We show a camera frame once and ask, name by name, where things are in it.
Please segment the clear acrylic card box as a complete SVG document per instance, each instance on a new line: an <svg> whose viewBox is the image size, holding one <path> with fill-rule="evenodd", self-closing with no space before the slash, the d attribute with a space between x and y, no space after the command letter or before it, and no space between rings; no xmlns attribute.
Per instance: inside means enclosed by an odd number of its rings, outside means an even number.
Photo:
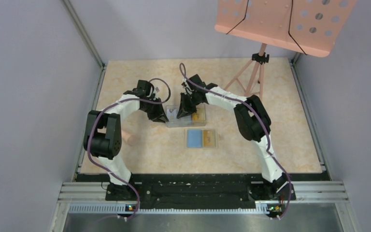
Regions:
<svg viewBox="0 0 371 232"><path fill-rule="evenodd" d="M165 111L167 111L168 108L176 108L177 110L179 110L179 105L167 105L166 108L165 108ZM169 123L169 122L166 123L166 126L168 128L202 127L202 126L205 126L205 125L195 125L195 124L193 124L192 119L191 119L191 115L178 119L178 121L176 123Z"/></svg>

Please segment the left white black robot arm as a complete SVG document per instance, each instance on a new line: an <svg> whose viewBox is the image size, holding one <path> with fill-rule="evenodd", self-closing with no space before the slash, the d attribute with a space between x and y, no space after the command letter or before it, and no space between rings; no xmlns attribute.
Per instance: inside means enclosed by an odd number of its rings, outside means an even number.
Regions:
<svg viewBox="0 0 371 232"><path fill-rule="evenodd" d="M132 113L143 111L150 121L166 123L169 120L163 103L151 81L139 80L134 89L124 92L112 105L87 114L84 149L88 159L107 172L111 184L118 186L117 194L124 200L133 198L136 188L130 183L132 173L119 154L123 140L121 122Z"/></svg>

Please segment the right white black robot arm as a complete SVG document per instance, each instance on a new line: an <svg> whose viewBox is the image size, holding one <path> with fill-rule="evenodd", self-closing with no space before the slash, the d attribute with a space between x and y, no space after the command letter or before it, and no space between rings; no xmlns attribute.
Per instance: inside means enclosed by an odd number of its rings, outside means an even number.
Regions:
<svg viewBox="0 0 371 232"><path fill-rule="evenodd" d="M177 118L189 116L197 111L197 105L206 103L234 113L242 137L254 146L261 164L261 175L265 180L264 193L277 199L284 188L292 191L290 175L276 159L271 145L271 119L257 95L238 96L214 83L205 84L199 77L184 78L185 89L181 93Z"/></svg>

